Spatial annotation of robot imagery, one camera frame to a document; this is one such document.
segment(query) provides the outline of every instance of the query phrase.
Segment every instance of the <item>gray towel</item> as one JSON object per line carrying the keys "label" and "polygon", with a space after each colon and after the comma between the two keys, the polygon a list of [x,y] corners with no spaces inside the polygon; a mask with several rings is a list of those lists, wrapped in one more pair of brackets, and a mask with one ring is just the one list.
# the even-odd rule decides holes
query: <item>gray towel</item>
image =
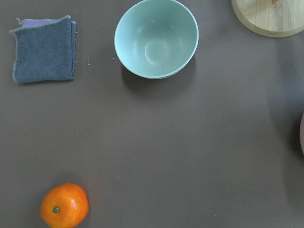
{"label": "gray towel", "polygon": [[17,83],[71,80],[75,74],[76,22],[25,19],[9,31],[16,39],[13,79]]}

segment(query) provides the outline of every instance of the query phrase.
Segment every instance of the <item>wooden base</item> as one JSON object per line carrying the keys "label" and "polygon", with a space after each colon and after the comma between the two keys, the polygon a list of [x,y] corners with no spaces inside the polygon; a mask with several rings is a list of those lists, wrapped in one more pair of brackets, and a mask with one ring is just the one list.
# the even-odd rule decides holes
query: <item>wooden base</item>
{"label": "wooden base", "polygon": [[232,0],[233,10],[249,30],[267,37],[287,37],[304,30],[304,0]]}

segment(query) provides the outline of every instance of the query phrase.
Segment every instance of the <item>wooden disc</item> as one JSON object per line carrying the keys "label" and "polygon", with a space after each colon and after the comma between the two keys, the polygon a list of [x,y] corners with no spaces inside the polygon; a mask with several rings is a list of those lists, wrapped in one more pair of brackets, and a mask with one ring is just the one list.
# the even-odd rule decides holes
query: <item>wooden disc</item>
{"label": "wooden disc", "polygon": [[232,0],[241,23],[267,37],[287,37],[304,30],[304,0]]}

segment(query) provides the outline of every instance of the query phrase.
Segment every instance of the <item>microfiber cloth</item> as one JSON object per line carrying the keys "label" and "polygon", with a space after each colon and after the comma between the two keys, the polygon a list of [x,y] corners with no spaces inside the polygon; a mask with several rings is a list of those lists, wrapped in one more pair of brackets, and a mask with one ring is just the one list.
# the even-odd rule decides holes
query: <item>microfiber cloth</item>
{"label": "microfiber cloth", "polygon": [[76,22],[61,19],[19,20],[9,31],[16,39],[13,79],[20,84],[71,80],[75,74]]}

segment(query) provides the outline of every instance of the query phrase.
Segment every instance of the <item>bowl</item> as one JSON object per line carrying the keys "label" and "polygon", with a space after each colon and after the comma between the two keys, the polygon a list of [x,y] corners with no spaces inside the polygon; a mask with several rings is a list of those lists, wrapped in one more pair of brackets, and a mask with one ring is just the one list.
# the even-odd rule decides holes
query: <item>bowl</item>
{"label": "bowl", "polygon": [[183,69],[195,53],[199,29],[176,0],[143,0],[118,22],[114,44],[121,63],[136,75],[161,79]]}

